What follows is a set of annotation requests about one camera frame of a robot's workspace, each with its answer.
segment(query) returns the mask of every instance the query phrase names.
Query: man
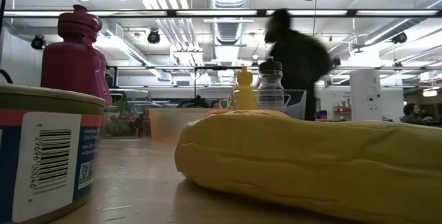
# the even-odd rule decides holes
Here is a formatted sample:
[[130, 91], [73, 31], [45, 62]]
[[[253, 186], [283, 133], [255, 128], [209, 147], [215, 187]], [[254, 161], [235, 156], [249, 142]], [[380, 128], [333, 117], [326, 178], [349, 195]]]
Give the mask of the man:
[[[286, 9], [276, 10], [267, 24], [265, 41], [275, 43], [270, 55], [282, 64], [282, 86], [306, 90], [305, 119], [315, 120], [315, 83], [330, 72], [332, 63], [318, 40], [292, 30], [290, 23], [291, 16]], [[296, 94], [292, 98], [300, 99]]]
[[427, 122], [430, 122], [433, 120], [430, 116], [427, 116], [425, 118], [421, 118], [420, 115], [420, 108], [415, 103], [408, 103], [403, 107], [403, 116], [401, 118], [401, 122], [408, 123], [408, 124], [426, 124]]

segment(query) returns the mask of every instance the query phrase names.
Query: barcode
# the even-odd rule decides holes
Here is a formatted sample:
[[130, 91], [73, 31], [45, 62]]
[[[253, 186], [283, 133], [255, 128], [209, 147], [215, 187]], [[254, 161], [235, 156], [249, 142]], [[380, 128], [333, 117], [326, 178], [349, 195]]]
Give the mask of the barcode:
[[41, 130], [39, 172], [32, 195], [44, 194], [66, 186], [72, 130]]

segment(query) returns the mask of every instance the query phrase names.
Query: table surface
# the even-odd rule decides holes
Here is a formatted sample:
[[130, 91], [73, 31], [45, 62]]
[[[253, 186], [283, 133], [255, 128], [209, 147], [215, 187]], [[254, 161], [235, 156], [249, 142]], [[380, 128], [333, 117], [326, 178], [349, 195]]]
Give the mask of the table surface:
[[102, 140], [92, 198], [52, 223], [350, 223], [198, 187], [176, 171], [175, 147], [149, 139]]

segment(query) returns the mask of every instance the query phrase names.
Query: pink water bottle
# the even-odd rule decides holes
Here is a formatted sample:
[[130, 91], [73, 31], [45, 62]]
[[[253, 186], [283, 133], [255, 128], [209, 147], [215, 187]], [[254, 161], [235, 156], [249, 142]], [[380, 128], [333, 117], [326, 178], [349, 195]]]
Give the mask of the pink water bottle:
[[44, 49], [41, 86], [94, 95], [112, 105], [104, 74], [106, 58], [92, 47], [101, 29], [101, 20], [81, 5], [61, 14], [58, 35], [64, 41]]

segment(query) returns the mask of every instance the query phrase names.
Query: black bottle cap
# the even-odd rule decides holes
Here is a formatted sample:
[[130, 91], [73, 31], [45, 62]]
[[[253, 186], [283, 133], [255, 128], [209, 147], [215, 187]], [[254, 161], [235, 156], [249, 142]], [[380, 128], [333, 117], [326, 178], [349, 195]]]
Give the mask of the black bottle cap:
[[259, 71], [282, 71], [282, 64], [280, 62], [275, 62], [272, 58], [267, 59], [267, 61], [262, 62], [259, 66]]

